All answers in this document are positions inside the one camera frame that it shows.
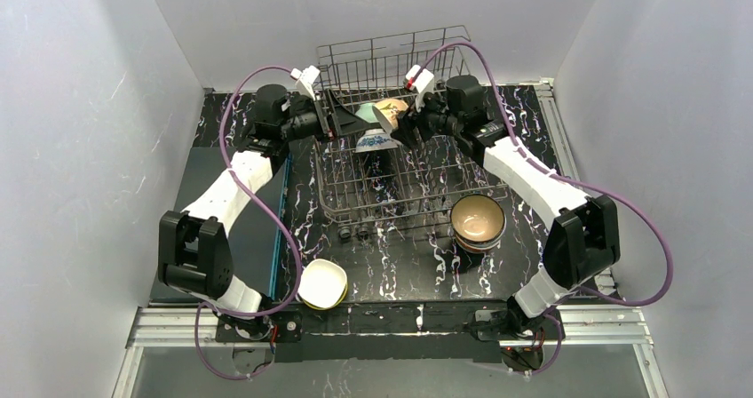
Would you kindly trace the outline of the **blue floral bowl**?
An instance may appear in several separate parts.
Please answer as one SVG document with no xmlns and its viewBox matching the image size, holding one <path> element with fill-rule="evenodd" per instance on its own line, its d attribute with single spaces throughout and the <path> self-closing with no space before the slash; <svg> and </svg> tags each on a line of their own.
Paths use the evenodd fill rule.
<svg viewBox="0 0 753 398">
<path fill-rule="evenodd" d="M 400 143 L 382 129 L 372 129 L 365 131 L 357 140 L 354 152 L 356 154 L 364 154 L 374 151 L 395 149 L 399 146 Z"/>
</svg>

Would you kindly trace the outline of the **cream white round bowl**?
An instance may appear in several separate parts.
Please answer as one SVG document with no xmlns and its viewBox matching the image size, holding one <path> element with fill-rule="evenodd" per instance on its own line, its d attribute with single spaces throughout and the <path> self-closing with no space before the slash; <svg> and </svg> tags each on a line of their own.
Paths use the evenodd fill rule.
<svg viewBox="0 0 753 398">
<path fill-rule="evenodd" d="M 408 103 L 402 99 L 382 99 L 373 104 L 374 116 L 388 135 L 398 128 L 399 114 L 407 110 Z"/>
</svg>

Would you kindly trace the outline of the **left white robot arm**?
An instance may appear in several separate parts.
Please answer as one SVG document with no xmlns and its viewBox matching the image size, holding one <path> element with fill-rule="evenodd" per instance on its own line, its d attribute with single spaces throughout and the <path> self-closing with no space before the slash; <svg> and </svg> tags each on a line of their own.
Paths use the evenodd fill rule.
<svg viewBox="0 0 753 398">
<path fill-rule="evenodd" d="M 159 223 L 157 277 L 160 283 L 208 302 L 240 319 L 281 311 L 265 294 L 234 273 L 229 233 L 248 203 L 280 218 L 256 192 L 281 168 L 289 144 L 299 139 L 343 138 L 371 124 L 339 102 L 331 89 L 322 96 L 289 94 L 280 84 L 262 86 L 239 134 L 226 169 L 194 202 L 181 211 L 166 211 Z"/>
</svg>

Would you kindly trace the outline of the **green celadon bowl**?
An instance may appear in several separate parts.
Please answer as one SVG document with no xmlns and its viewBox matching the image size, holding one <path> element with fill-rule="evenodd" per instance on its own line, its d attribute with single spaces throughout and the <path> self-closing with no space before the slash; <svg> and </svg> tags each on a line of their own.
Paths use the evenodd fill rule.
<svg viewBox="0 0 753 398">
<path fill-rule="evenodd" d="M 373 102 L 360 104 L 359 107 L 355 110 L 354 114 L 365 123 L 375 124 L 376 126 L 378 126 L 379 122 L 374 111 L 374 106 L 375 104 Z"/>
</svg>

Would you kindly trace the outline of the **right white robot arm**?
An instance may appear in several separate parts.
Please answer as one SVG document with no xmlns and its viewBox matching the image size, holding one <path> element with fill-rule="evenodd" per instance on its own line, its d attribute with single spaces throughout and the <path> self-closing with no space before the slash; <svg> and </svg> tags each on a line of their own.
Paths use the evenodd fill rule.
<svg viewBox="0 0 753 398">
<path fill-rule="evenodd" d="M 543 265 L 507 301 L 510 318 L 547 314 L 567 294 L 621 257 L 617 207 L 608 196 L 589 196 L 547 168 L 516 137 L 506 116 L 492 117 L 485 88 L 475 76 L 453 76 L 441 92 L 423 71 L 405 81 L 414 102 L 384 121 L 402 144 L 420 147 L 435 135 L 453 138 L 479 167 L 510 187 L 547 226 Z"/>
</svg>

